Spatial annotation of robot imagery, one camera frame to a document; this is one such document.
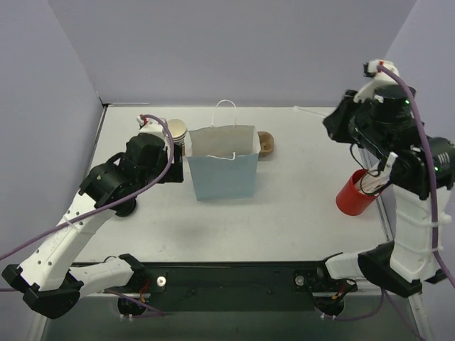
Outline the stack of brown paper cups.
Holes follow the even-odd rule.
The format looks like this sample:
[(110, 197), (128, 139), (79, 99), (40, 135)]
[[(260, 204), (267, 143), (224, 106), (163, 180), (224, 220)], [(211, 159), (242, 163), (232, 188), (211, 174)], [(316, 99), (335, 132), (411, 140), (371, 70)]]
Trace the stack of brown paper cups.
[(171, 132), (173, 142), (181, 147), (182, 154), (185, 155), (185, 138), (188, 131), (185, 122), (180, 119), (170, 119), (168, 120), (168, 129)]

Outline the light blue paper bag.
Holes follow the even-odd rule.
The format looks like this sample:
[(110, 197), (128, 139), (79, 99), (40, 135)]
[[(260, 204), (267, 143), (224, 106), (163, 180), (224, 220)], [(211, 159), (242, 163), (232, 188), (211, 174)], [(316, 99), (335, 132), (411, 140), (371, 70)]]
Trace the light blue paper bag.
[(257, 164), (261, 145), (255, 126), (237, 122), (237, 107), (231, 124), (215, 125), (188, 132), (186, 158), (198, 201), (252, 197), (255, 193)]

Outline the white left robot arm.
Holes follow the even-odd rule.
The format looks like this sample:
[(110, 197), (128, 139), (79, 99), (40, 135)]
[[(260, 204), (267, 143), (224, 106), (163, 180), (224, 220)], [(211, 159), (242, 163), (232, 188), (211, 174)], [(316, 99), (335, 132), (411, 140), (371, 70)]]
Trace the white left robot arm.
[(1, 272), (31, 310), (56, 319), (90, 294), (111, 288), (135, 292), (152, 283), (145, 265), (131, 254), (91, 266), (73, 264), (104, 223), (135, 211), (138, 195), (158, 183), (183, 182), (182, 149), (168, 122), (150, 114), (137, 121), (139, 133), (124, 151), (88, 172), (59, 224), (39, 236), (42, 244)]

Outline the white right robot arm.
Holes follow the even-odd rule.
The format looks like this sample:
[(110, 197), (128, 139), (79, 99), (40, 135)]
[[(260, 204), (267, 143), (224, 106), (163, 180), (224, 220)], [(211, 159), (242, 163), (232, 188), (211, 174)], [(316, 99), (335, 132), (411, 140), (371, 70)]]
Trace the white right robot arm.
[(395, 65), (371, 60), (363, 66), (368, 83), (347, 90), (323, 120), (328, 137), (373, 154), (371, 169), (356, 171), (336, 197), (338, 209), (356, 216), (385, 188), (395, 195), (395, 235), (374, 249), (327, 258), (316, 270), (317, 285), (330, 290), (341, 279), (363, 277), (403, 298), (419, 293), (424, 282), (450, 278), (441, 260), (441, 229), (454, 189), (454, 144), (425, 134), (415, 90)]

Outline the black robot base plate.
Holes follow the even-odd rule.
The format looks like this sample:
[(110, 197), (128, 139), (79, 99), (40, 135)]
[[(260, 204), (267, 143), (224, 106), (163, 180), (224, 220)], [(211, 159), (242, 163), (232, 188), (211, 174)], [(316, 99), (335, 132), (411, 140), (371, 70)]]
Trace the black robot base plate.
[(300, 312), (315, 305), (339, 313), (353, 279), (333, 280), (317, 263), (147, 263), (113, 291), (167, 314)]

